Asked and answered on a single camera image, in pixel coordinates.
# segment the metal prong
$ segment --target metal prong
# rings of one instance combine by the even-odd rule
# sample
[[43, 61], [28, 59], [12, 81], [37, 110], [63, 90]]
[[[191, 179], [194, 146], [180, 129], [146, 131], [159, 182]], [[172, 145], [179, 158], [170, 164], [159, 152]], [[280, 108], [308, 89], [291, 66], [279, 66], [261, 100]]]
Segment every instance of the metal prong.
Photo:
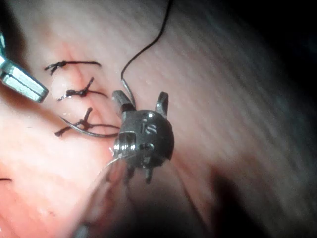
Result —
[[5, 86], [37, 103], [41, 103], [49, 92], [39, 81], [3, 55], [0, 55], [0, 80]]
[[116, 113], [119, 117], [123, 112], [135, 110], [130, 99], [121, 90], [116, 90], [112, 93], [112, 100], [115, 102]]
[[155, 111], [160, 113], [163, 117], [167, 118], [168, 110], [168, 93], [161, 92], [159, 94], [157, 104], [155, 106]]

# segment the black suture thread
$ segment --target black suture thread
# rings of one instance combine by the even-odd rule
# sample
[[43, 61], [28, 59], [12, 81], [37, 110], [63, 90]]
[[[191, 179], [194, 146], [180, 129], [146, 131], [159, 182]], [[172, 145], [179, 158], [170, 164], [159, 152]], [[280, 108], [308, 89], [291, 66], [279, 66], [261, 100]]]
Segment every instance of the black suture thread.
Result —
[[132, 93], [130, 87], [128, 86], [127, 82], [123, 78], [123, 74], [126, 71], [127, 67], [130, 65], [130, 63], [132, 63], [133, 60], [135, 60], [140, 54], [142, 54], [144, 51], [146, 51], [149, 47], [154, 45], [159, 40], [159, 38], [162, 36], [162, 34], [164, 32], [164, 29], [165, 29], [165, 26], [166, 26], [166, 23], [167, 23], [167, 20], [168, 20], [168, 17], [169, 17], [169, 13], [170, 13], [170, 10], [171, 10], [173, 2], [174, 2], [173, 0], [170, 0], [168, 2], [165, 18], [164, 18], [164, 21], [163, 21], [163, 24], [162, 24], [162, 27], [160, 29], [160, 32], [159, 32], [158, 36], [151, 43], [149, 43], [147, 46], [145, 46], [143, 49], [141, 49], [138, 53], [136, 53], [136, 55], [134, 57], [132, 57], [131, 60], [129, 60], [129, 62], [126, 64], [126, 66], [123, 68], [123, 70], [121, 72], [121, 82], [122, 82], [123, 86], [125, 87], [125, 89], [127, 90], [128, 94], [129, 94], [129, 96], [131, 98], [132, 105], [135, 108], [136, 108], [136, 104], [135, 104], [135, 99], [134, 99], [133, 93]]
[[101, 67], [101, 64], [95, 61], [61, 61], [61, 62], [57, 62], [57, 63], [53, 63], [50, 64], [49, 66], [47, 66], [44, 71], [47, 71], [51, 68], [51, 73], [50, 75], [52, 76], [53, 73], [58, 69], [58, 68], [63, 68], [64, 66], [66, 66], [67, 64], [95, 64], [98, 65], [99, 67]]
[[58, 101], [61, 101], [61, 100], [65, 99], [65, 98], [68, 98], [68, 97], [71, 97], [71, 96], [75, 96], [75, 95], [77, 95], [77, 96], [83, 98], [83, 97], [86, 97], [88, 93], [96, 93], [96, 94], [100, 94], [100, 95], [103, 95], [103, 96], [105, 96], [106, 98], [108, 98], [108, 96], [107, 96], [106, 94], [102, 93], [102, 92], [97, 92], [97, 91], [89, 90], [89, 87], [91, 86], [91, 84], [93, 83], [94, 80], [95, 80], [94, 77], [92, 77], [92, 78], [90, 79], [90, 81], [88, 82], [87, 86], [86, 86], [84, 89], [82, 89], [82, 90], [79, 90], [79, 91], [76, 91], [76, 90], [74, 90], [74, 89], [69, 89], [69, 90], [67, 90], [67, 91], [66, 91], [66, 94], [63, 95], [63, 96], [61, 96], [61, 97], [58, 99]]
[[[75, 129], [75, 130], [77, 130], [77, 131], [79, 131], [79, 132], [81, 132], [82, 130], [83, 130], [83, 131], [88, 131], [89, 129], [92, 129], [92, 128], [97, 127], [97, 126], [120, 129], [118, 126], [115, 126], [115, 125], [108, 125], [108, 124], [90, 124], [90, 123], [88, 123], [88, 117], [89, 117], [89, 115], [90, 115], [90, 113], [91, 113], [92, 110], [93, 110], [93, 108], [91, 108], [91, 107], [88, 108], [87, 111], [86, 111], [86, 114], [85, 114], [85, 116], [84, 116], [84, 119], [81, 119], [81, 120], [79, 120], [79, 122], [77, 122], [77, 123], [75, 123], [75, 124], [72, 124], [73, 127], [75, 127], [75, 128], [73, 128], [73, 129]], [[77, 126], [79, 126], [79, 125], [82, 125], [82, 126], [83, 126], [83, 129], [78, 128]], [[67, 126], [67, 127], [63, 128], [63, 129], [59, 130], [58, 132], [56, 132], [56, 133], [55, 133], [55, 136], [60, 137], [60, 136], [62, 136], [65, 132], [67, 132], [67, 131], [70, 130], [70, 129], [72, 129], [72, 127]], [[96, 134], [96, 133], [89, 132], [89, 135], [94, 136], [94, 137], [99, 137], [99, 136], [97, 136], [97, 135], [103, 135], [103, 134]], [[117, 135], [117, 133], [116, 133], [116, 134], [110, 134], [110, 135], [105, 134], [105, 135], [103, 135], [103, 136], [105, 136], [105, 137], [107, 137], [107, 136], [113, 137], [114, 135]]]

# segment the metal grasper jaw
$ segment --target metal grasper jaw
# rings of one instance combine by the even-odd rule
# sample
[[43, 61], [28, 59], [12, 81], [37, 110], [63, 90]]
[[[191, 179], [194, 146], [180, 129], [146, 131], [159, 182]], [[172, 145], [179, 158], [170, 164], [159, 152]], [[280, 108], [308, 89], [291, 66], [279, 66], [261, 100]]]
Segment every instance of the metal grasper jaw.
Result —
[[150, 183], [153, 168], [170, 160], [174, 149], [174, 134], [167, 120], [168, 94], [160, 93], [155, 111], [136, 111], [121, 90], [114, 91], [112, 99], [122, 119], [113, 157], [126, 160], [126, 183], [132, 178], [135, 168], [144, 168], [146, 182]]
[[5, 86], [13, 89], [22, 96], [41, 103], [48, 94], [48, 89], [39, 81], [32, 78], [20, 66], [5, 56], [5, 42], [0, 31], [0, 80]]

